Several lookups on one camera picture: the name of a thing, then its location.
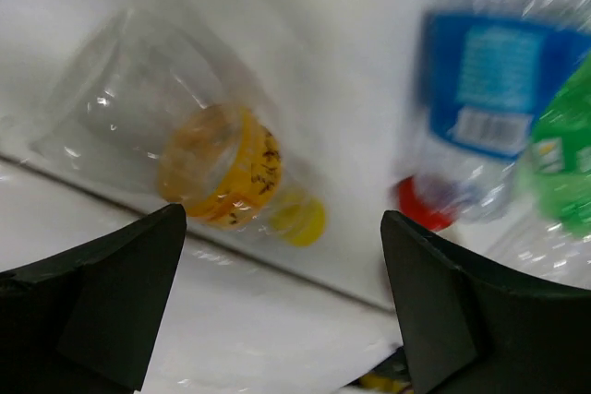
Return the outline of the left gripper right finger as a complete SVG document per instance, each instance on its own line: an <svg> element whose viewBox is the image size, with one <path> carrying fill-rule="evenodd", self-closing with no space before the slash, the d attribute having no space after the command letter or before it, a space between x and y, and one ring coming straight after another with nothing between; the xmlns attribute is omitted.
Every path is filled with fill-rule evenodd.
<svg viewBox="0 0 591 394"><path fill-rule="evenodd" d="M415 392L589 391L589 291L505 267L396 210L380 234Z"/></svg>

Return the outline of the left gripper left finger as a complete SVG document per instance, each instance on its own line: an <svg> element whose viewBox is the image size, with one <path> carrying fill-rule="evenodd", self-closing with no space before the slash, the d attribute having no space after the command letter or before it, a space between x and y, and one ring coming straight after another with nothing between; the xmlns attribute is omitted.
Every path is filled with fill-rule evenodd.
<svg viewBox="0 0 591 394"><path fill-rule="evenodd" d="M4 393L142 390L187 232L168 205L1 274Z"/></svg>

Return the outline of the long clear bottle white cap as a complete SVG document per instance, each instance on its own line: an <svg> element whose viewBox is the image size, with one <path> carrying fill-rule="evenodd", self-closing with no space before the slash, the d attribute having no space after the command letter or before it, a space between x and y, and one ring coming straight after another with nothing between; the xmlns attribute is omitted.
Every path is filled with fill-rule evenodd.
<svg viewBox="0 0 591 394"><path fill-rule="evenodd" d="M536 213L516 222L486 257L547 281L590 288L590 232L571 233Z"/></svg>

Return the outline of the clear bottle yellow cap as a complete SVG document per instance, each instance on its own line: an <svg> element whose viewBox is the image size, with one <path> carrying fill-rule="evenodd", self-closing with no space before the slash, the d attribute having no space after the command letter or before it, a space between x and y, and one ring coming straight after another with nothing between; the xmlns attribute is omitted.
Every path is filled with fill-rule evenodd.
<svg viewBox="0 0 591 394"><path fill-rule="evenodd" d="M202 225L307 247L326 210L256 115L262 96L208 28L123 10L76 52L27 144L55 168L179 204Z"/></svg>

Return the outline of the clear bottle blue label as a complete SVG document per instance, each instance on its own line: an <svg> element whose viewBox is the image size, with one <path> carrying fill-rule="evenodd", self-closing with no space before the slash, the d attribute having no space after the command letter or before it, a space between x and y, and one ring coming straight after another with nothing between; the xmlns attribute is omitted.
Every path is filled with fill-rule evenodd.
<svg viewBox="0 0 591 394"><path fill-rule="evenodd" d="M421 54L419 200L454 220L502 216L534 125L590 56L590 0L438 0Z"/></svg>

